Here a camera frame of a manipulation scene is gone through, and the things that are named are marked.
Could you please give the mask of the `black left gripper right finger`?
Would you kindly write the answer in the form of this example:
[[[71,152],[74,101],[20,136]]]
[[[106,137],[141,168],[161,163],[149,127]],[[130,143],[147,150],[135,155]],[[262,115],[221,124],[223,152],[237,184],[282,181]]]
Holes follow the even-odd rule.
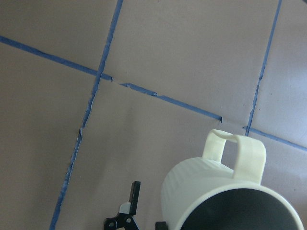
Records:
[[[168,230],[167,223],[165,221],[158,221],[155,223],[155,230]]]

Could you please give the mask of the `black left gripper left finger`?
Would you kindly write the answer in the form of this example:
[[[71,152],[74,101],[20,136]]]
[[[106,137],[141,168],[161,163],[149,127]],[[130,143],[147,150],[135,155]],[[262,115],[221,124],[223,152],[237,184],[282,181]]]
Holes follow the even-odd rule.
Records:
[[[119,230],[121,228],[125,230],[138,230],[139,227],[134,220],[136,215],[139,192],[141,182],[134,181],[131,185],[129,201],[123,203],[119,207],[119,211],[115,217],[106,218],[104,221],[104,230]]]

